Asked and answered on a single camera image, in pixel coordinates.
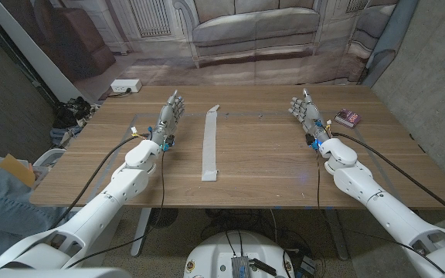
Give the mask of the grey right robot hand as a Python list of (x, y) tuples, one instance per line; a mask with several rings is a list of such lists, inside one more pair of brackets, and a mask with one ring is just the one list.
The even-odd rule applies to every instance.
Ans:
[(325, 121), (313, 103), (307, 88), (303, 89), (303, 98), (293, 97), (288, 111), (297, 118), (305, 134), (312, 136), (318, 144), (322, 144), (331, 136), (325, 130)]

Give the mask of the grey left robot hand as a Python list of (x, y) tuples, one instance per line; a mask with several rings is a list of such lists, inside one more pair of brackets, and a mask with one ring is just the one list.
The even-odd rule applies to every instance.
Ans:
[(161, 109), (151, 140), (159, 145), (164, 144), (168, 137), (174, 135), (184, 111), (184, 99), (175, 90)]

